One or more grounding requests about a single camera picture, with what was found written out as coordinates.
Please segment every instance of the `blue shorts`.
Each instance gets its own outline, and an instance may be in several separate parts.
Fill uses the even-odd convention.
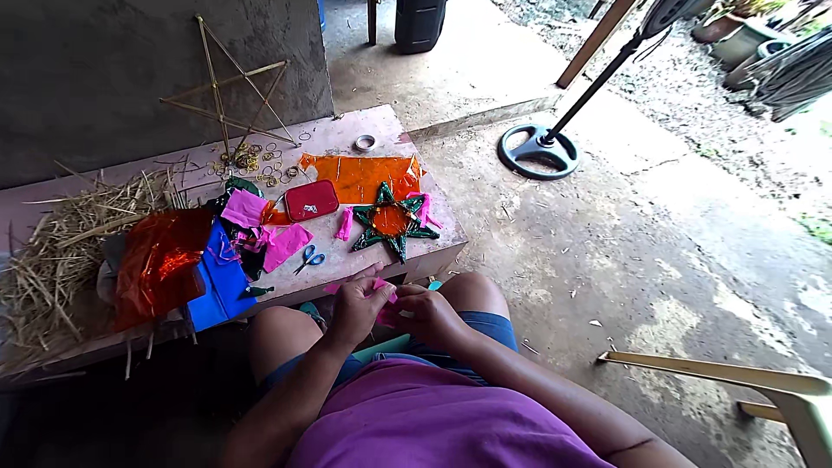
[[[514,340],[514,328],[512,323],[504,316],[492,314],[489,312],[463,311],[459,312],[459,316],[471,328],[480,333],[490,336],[495,341],[507,346],[508,348],[517,351],[518,345]],[[442,367],[449,371],[457,372],[463,376],[470,377],[473,381],[487,386],[488,383],[474,372],[471,367],[462,362],[453,359],[445,351],[431,349],[428,345],[416,341],[414,338],[408,342],[405,353],[376,353],[373,361],[380,359],[402,358],[410,359],[411,361],[418,361],[428,366]],[[263,396],[271,387],[284,379],[289,372],[297,366],[298,362],[303,359],[304,354],[293,357],[287,362],[283,363],[277,369],[274,369],[268,376],[260,383],[259,394]],[[364,367],[361,361],[353,355],[349,355],[341,366],[341,371],[338,377],[335,378],[335,383],[332,387],[341,385],[348,381],[352,376],[358,373]]]

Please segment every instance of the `concrete wall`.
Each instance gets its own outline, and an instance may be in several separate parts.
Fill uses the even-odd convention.
[[[85,171],[220,140],[217,122],[158,101],[208,82],[196,12],[245,70],[291,61],[270,100],[286,125],[333,112],[315,0],[3,2],[0,188],[64,175],[53,160]],[[211,56],[218,78],[233,75]],[[191,103],[213,109],[209,92]],[[223,103],[248,122],[258,100],[240,81]]]

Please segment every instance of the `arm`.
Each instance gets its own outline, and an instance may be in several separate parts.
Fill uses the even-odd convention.
[[[220,466],[267,468],[282,466],[289,459],[304,431],[318,418],[344,360],[369,334],[394,290],[388,286],[374,291],[373,283],[374,278],[362,277],[342,285],[335,297],[330,329],[234,426]]]
[[[335,377],[354,345],[326,334],[286,378],[245,414],[225,443],[223,467],[282,465],[295,443],[318,417]]]
[[[441,294],[400,286],[397,305],[413,318],[397,328],[444,349],[495,386],[532,398],[566,423],[602,459],[619,468],[694,468],[676,449],[589,390],[520,356],[468,326]]]

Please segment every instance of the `scissors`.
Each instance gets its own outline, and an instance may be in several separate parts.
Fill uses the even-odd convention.
[[[304,269],[304,266],[320,265],[321,263],[324,263],[324,260],[326,260],[326,254],[319,253],[318,255],[315,255],[314,244],[312,244],[311,246],[306,246],[306,248],[304,249],[304,263],[303,265],[298,266],[298,269],[295,270],[295,275],[300,273],[300,271]]]

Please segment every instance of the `person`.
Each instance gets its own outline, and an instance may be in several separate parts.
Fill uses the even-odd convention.
[[[220,465],[693,467],[624,411],[517,352],[508,304],[462,273],[438,291],[373,290],[380,263],[339,289],[322,334],[303,312],[261,311],[250,359],[262,398]],[[406,355],[350,354],[391,294]]]

